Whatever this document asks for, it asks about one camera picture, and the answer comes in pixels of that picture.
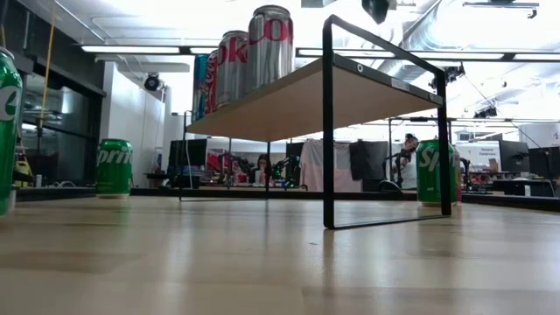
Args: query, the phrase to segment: green soda can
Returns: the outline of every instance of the green soda can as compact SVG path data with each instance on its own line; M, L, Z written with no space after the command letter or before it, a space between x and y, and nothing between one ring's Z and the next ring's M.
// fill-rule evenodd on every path
M457 202L457 179L455 164L458 155L449 145L449 183L451 202ZM439 145L438 140L422 141L416 150L416 191L418 201L425 206L438 206L441 203L441 185L439 183Z
M99 198L126 198L132 184L132 145L126 140L103 139L97 148Z
M10 207L21 93L22 81L14 56L0 47L0 216L6 215Z

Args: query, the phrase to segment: white cloth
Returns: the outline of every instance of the white cloth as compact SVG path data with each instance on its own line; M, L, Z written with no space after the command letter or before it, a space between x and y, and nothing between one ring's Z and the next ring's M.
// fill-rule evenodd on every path
M300 158L300 185L307 185L309 192L323 192L323 141L307 140ZM361 180L352 180L350 171L350 145L334 144L334 191L361 193Z
M401 166L402 189L415 189L417 187L417 154L411 155L410 162Z

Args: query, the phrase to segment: shelf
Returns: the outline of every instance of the shelf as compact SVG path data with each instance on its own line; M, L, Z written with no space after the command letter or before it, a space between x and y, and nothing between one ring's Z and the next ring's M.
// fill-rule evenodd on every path
M334 55L334 128L443 104L442 98ZM187 132L273 142L323 130L322 58L194 122Z

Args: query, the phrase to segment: black metal frame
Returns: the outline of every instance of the black metal frame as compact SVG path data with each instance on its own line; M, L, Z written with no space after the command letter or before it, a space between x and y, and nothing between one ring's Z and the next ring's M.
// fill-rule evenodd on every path
M336 55L333 51L333 25L337 25L343 30L352 33L362 39L365 39L372 44L383 48L386 51L393 53L400 60L408 60L415 65L423 68L426 71L433 73L436 77L437 85L437 97L433 94L428 94L427 98L438 103L440 106L437 109L437 126L438 126L438 139L439 139L439 163L440 163L440 185L442 187L450 186L450 171L449 171L449 144L448 144L448 133L447 133L447 110L445 103L445 72L432 64L426 62L417 56L406 52L402 48L389 43L388 41L375 36L374 34L362 30L361 28L349 24L348 22L342 20L341 18L331 15L324 24L323 27L323 225L325 228L330 229L340 229L340 228L359 228L359 227L369 227L381 224L393 224L402 223L410 221L422 221L428 219L441 219L448 217L452 214L452 203L451 203L451 192L449 189L441 190L441 215L426 216L426 217L416 217L416 218L406 218L398 220L378 220L378 221L368 221L345 225L336 225L335 212L334 212L334 152L333 150L328 150L327 148L332 148L334 146L334 95L333 95L333 69L335 67L344 68L346 70L359 73L371 80L380 81L385 83L375 76L383 76L371 68L366 66L360 66L356 72L356 66L349 67L348 63L354 61L340 57ZM426 98L426 93L424 91L418 91L411 87L409 93L414 96Z

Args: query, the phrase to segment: wooden table surface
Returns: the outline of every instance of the wooden table surface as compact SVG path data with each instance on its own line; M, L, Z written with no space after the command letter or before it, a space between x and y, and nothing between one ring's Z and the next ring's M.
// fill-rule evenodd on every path
M328 231L320 201L134 197L19 203L0 223L0 314L490 314L560 310L560 217ZM343 221L431 214L337 202Z

